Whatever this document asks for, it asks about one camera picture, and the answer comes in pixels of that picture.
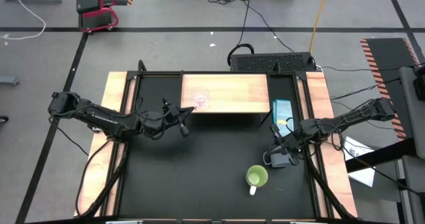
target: wooden table frame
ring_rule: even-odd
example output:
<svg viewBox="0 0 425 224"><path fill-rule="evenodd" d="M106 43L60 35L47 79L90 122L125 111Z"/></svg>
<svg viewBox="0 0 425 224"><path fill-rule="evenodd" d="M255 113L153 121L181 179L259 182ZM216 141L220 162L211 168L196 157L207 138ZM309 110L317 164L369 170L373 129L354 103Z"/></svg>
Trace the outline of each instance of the wooden table frame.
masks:
<svg viewBox="0 0 425 224"><path fill-rule="evenodd" d="M327 90L326 80L322 72L307 72L307 85L310 93L310 97L307 97L304 92L303 82L298 80L299 97L301 100L301 109L303 111L304 119L309 118L309 112L307 108L306 99L311 100L313 108L314 118L333 118L333 111L331 101L329 99L329 93ZM127 72L110 72L104 96L102 99L102 106L111 108L117 111L124 111L125 113L131 112L131 104L133 103L133 95L135 90L136 79L130 80L128 89L126 87ZM126 105L122 107L122 99L124 92L127 92ZM105 135L102 133L94 134L92 145L90 148L90 156L106 141ZM97 198L102 188L105 186L106 178L108 176L109 166L111 164L111 157L113 153L113 143L108 144L96 157L93 158L86 175L84 177L84 183L78 199L78 206L81 213L83 213L92 202ZM123 150L123 144L120 144L115 150L117 152L117 158L115 159L115 166L120 162L121 153ZM321 145L320 147L323 165L325 168L327 184L336 195L338 200L343 204L349 213L357 216L353 194L351 192L351 186L345 169L345 160L343 152L338 152L333 148L332 145ZM316 165L317 160L313 157L313 162ZM104 210L106 215L113 215L114 204L117 196L117 184L115 183L112 188L108 203ZM327 205L323 195L323 192L319 185L316 183L317 199L319 202L319 213L321 217L328 217ZM333 212L335 217L338 217L336 211Z"/></svg>

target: black floor stripe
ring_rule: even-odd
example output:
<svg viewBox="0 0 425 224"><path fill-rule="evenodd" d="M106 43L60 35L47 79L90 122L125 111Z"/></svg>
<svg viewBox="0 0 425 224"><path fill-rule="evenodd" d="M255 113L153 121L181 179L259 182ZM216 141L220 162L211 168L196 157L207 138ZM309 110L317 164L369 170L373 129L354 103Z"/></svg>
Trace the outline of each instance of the black floor stripe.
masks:
<svg viewBox="0 0 425 224"><path fill-rule="evenodd" d="M77 71L78 64L80 63L80 59L86 45L86 41L88 38L88 33L84 33L81 37L80 44L78 45L74 60L72 61L72 65L70 68L70 72L68 73L68 78L66 79L63 91L69 91L72 85L72 81L75 77L75 72ZM15 223L24 223L27 218L29 209L31 207L31 203L33 202L35 191L37 190L37 186L39 185L39 181L41 178L41 174L43 173L44 166L47 161L48 153L50 152L50 148L52 147L52 143L54 140L54 135L56 134L56 128L58 127L59 121L53 120L50 128L47 132L46 140L44 141L39 160L35 166L35 170L33 176L31 177L27 192L25 194L24 200L22 202L21 208L19 210L18 216L16 218Z"/></svg>
<svg viewBox="0 0 425 224"><path fill-rule="evenodd" d="M406 16L403 13L403 10L401 9L400 4L397 0L391 0L392 5L394 5L394 9L397 12L398 18L400 19L400 22L403 25L403 28L407 30L407 37L409 38L410 44L412 45L412 48L414 52L416 53L416 56L418 57L418 60L420 63L425 62L424 54L422 54L422 49L420 48L418 41L416 40L416 37L413 34L413 29L410 28L410 25L406 19Z"/></svg>
<svg viewBox="0 0 425 224"><path fill-rule="evenodd" d="M0 32L39 32L41 27L0 27ZM272 27L275 32L311 33L313 27ZM47 27L45 32L81 32L76 27ZM115 27L112 32L170 33L170 32L241 32L242 27ZM245 32L270 32L267 27L245 27ZM353 28L320 27L318 33L425 33L425 28Z"/></svg>

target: white paper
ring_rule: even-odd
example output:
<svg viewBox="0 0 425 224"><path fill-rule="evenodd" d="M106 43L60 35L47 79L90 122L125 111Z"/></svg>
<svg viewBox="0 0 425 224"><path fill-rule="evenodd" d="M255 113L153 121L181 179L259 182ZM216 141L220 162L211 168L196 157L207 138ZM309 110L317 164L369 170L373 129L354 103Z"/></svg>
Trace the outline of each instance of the white paper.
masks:
<svg viewBox="0 0 425 224"><path fill-rule="evenodd" d="M366 145L363 145L359 143L358 141L346 137L345 138L345 148L350 151L351 154L354 156L360 156L363 154L367 154L369 152L373 152L373 150L369 149ZM350 154L347 153L346 150L343 150L345 153L345 161L352 159L353 157L350 156ZM357 180L365 185L368 185L369 187L373 186L373 178L375 176L375 171L371 168L363 169L360 171L354 171L352 173L348 173L348 176L350 178L353 178L354 180Z"/></svg>

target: caster wheel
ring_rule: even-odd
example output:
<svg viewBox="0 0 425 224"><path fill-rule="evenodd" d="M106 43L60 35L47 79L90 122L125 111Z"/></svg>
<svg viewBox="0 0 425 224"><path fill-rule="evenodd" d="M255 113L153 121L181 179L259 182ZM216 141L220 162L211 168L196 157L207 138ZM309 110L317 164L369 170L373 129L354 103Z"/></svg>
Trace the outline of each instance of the caster wheel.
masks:
<svg viewBox="0 0 425 224"><path fill-rule="evenodd" d="M4 124L7 121L9 121L9 118L7 116L0 116L0 124Z"/></svg>

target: wooden board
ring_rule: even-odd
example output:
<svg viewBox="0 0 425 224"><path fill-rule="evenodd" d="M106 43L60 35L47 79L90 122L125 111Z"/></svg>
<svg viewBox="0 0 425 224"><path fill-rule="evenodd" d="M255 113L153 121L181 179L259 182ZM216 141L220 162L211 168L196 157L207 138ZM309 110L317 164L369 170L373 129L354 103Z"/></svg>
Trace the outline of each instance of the wooden board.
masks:
<svg viewBox="0 0 425 224"><path fill-rule="evenodd" d="M332 118L333 111L329 99L329 93L325 81L324 74L321 72L308 72L307 73L308 86L311 95L311 102L313 112L316 118ZM108 81L105 87L104 98L102 106L119 110L122 102L124 92L124 85L126 81L126 72L110 72ZM301 82L298 82L299 90L303 90ZM129 98L133 98L134 83L130 83ZM307 118L307 105L305 96L300 94L301 107L305 118ZM127 101L126 113L130 111L129 107L131 101ZM103 134L94 134L90 155L95 152L105 142ZM327 182L337 196L338 200L344 205L349 213L357 216L357 211L354 204L353 194L348 179L347 170L345 169L345 161L342 152L338 152L331 145L322 145L321 151L323 154L323 162L325 165L325 172L327 174ZM99 192L105 185L105 180L110 164L112 153L112 145L106 147L99 153L99 157L94 158L92 164L86 172L84 184L80 198L78 200L80 211L84 212L90 204L95 200ZM319 199L320 213L322 217L326 216L325 202L323 192L320 187L316 185L317 196ZM107 206L107 214L112 214L113 204L115 200L116 189L114 188L110 194L109 205Z"/></svg>
<svg viewBox="0 0 425 224"><path fill-rule="evenodd" d="M184 74L181 107L194 113L268 113L265 74Z"/></svg>

